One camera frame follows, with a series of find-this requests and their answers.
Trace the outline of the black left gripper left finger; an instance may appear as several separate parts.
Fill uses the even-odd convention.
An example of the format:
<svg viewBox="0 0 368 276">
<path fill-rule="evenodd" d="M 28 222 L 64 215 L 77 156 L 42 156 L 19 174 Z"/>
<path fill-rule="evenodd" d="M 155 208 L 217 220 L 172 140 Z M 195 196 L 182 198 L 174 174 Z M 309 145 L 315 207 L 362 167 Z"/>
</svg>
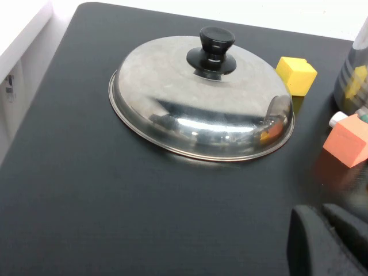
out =
<svg viewBox="0 0 368 276">
<path fill-rule="evenodd" d="M 297 205 L 287 239 L 290 275 L 362 275 L 363 259 L 344 245 L 322 209 Z"/>
</svg>

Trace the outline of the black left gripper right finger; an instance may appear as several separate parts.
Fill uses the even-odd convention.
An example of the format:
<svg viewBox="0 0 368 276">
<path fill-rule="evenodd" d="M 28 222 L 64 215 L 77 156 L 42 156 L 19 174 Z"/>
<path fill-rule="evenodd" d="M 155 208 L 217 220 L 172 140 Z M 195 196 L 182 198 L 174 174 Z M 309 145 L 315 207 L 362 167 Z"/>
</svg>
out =
<svg viewBox="0 0 368 276">
<path fill-rule="evenodd" d="M 324 204 L 322 213 L 352 254 L 367 259 L 367 223 L 334 204 Z"/>
</svg>

